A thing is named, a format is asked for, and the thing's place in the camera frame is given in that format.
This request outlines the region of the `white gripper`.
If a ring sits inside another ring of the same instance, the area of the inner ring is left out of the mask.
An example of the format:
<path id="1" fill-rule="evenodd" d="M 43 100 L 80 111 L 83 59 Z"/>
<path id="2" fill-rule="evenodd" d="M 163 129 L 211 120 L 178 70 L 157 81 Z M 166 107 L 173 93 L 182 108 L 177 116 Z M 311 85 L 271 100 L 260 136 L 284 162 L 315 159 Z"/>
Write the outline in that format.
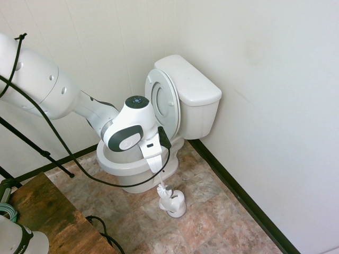
<path id="1" fill-rule="evenodd" d="M 138 145 L 151 171 L 155 173 L 155 176 L 159 175 L 163 171 L 162 148 L 159 136 L 154 136 L 149 140 L 141 140 Z"/>

